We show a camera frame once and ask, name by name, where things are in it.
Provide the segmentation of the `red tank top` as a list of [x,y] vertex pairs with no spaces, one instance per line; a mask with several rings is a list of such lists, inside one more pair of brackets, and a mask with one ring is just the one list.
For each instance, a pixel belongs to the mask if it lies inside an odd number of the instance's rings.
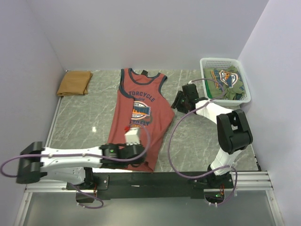
[[121,69],[108,143],[124,143],[125,128],[130,124],[141,128],[143,146],[147,145],[147,134],[150,134],[145,162],[138,167],[129,165],[128,170],[153,172],[155,169],[164,135],[174,118],[169,102],[161,94],[166,80],[167,76],[162,73],[148,77],[131,68]]

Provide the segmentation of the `tan ribbed tank top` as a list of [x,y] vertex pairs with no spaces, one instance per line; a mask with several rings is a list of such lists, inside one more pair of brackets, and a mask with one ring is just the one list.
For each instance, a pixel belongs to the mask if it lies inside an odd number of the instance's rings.
[[91,78],[90,71],[68,71],[56,94],[60,97],[86,95]]

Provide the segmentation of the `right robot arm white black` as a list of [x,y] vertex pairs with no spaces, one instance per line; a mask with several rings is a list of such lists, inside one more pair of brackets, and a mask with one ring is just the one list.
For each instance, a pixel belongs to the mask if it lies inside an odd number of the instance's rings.
[[206,178],[210,187],[217,188],[230,177],[230,170],[237,156],[253,142],[244,111],[231,110],[215,104],[211,99],[199,97],[196,85],[192,83],[182,86],[171,107],[185,113],[180,121],[191,114],[196,114],[216,124],[220,149],[214,161],[208,166],[207,173],[199,176],[184,175],[172,164],[170,151],[167,151],[167,156],[172,169],[178,175],[188,179]]

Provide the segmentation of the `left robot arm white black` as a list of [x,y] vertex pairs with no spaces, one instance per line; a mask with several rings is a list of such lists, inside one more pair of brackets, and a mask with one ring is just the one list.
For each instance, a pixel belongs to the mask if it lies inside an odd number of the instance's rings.
[[93,168],[118,169],[143,163],[141,144],[105,144],[87,149],[55,149],[33,142],[21,153],[16,182],[33,184],[41,178],[65,181],[83,189],[93,186]]

